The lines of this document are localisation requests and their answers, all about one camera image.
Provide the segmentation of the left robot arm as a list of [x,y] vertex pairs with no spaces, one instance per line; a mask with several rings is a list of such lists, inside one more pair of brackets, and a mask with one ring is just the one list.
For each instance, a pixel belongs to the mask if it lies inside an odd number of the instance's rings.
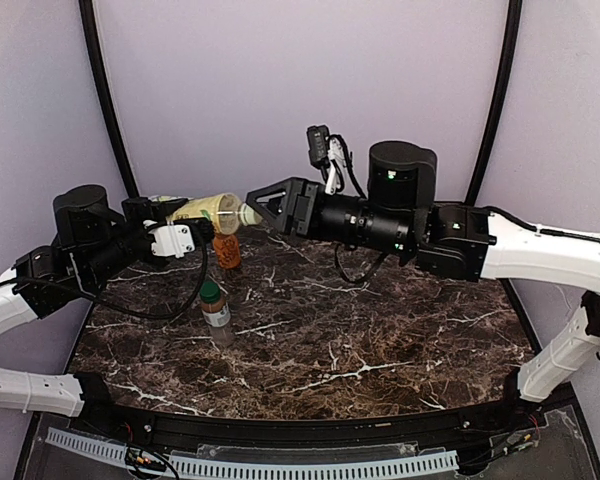
[[[151,251],[142,220],[110,209],[99,185],[76,187],[53,201],[56,235],[0,276],[0,336],[42,320],[70,302],[94,300],[115,274]],[[0,368],[0,409],[77,417],[90,402],[109,401],[97,374],[34,374]]]

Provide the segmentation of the green cap brown bottle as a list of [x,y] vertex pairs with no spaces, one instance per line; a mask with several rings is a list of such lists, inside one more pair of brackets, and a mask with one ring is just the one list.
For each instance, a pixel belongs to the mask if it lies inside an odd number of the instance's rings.
[[214,342],[221,346],[230,345],[234,340],[231,311],[220,286],[214,281],[205,281],[199,291],[199,300]]

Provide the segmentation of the yellow tea bottle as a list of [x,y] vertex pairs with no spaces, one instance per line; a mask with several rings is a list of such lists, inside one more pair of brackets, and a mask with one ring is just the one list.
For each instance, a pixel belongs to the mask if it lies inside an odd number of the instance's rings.
[[185,204],[168,216],[168,220],[206,218],[212,222],[216,234],[235,234],[243,225],[238,210],[245,203],[234,193],[222,193],[211,197],[187,199]]

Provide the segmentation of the pale cream bottle cap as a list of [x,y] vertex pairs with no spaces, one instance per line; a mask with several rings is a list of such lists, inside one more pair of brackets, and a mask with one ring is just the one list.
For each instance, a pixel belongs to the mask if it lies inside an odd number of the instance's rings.
[[262,217],[246,203],[240,206],[238,219],[243,226],[259,225],[262,222]]

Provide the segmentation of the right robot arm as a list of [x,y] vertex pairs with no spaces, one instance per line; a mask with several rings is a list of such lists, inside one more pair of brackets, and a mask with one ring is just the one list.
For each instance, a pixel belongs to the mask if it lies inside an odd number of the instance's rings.
[[495,207],[436,202],[436,169],[433,151],[381,141],[369,150],[365,196],[291,177],[251,191],[246,202],[282,234],[369,248],[444,278],[582,289],[568,324],[514,374],[514,397],[539,403],[600,354],[600,233],[531,224]]

